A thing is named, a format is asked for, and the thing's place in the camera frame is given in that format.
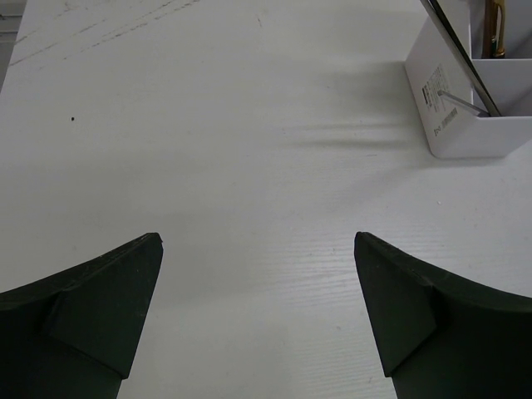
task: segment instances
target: pen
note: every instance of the pen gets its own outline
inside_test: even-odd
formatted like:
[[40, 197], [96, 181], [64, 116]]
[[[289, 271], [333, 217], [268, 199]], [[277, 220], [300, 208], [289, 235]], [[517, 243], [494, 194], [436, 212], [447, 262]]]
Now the pen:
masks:
[[484, 8], [484, 37], [482, 40], [482, 58], [491, 58], [493, 54], [493, 16], [495, 4], [493, 0], [485, 0]]
[[506, 22], [506, 0], [493, 0], [495, 15], [493, 17], [492, 26], [492, 43], [493, 52], [492, 58], [505, 57], [505, 22]]

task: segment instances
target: white desk surface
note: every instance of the white desk surface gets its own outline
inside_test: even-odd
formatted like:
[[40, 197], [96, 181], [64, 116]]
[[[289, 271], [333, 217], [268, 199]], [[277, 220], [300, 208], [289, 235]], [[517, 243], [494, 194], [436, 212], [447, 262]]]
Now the white desk surface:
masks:
[[29, 0], [0, 96], [0, 291], [163, 237], [120, 398], [393, 398], [358, 230], [532, 296], [532, 145], [430, 155], [418, 0], [187, 1]]

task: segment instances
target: white desk organizer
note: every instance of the white desk organizer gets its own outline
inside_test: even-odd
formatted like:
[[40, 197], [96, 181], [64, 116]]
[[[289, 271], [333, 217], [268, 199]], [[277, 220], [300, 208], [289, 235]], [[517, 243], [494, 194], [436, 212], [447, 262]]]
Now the white desk organizer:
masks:
[[439, 97], [485, 109], [431, 19], [406, 59], [421, 121], [438, 158], [502, 157], [532, 139], [532, 0], [506, 1], [506, 59], [480, 59], [484, 0], [440, 0], [503, 117], [475, 116]]

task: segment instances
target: label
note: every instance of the label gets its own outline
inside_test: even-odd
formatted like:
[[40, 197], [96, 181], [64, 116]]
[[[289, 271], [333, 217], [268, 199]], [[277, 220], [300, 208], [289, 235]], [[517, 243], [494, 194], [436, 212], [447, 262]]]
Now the label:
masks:
[[458, 110], [451, 103], [438, 96], [438, 91], [451, 93], [449, 80], [440, 64], [432, 73], [421, 92], [425, 99], [425, 105], [429, 116], [433, 121], [434, 136], [438, 136], [458, 115]]

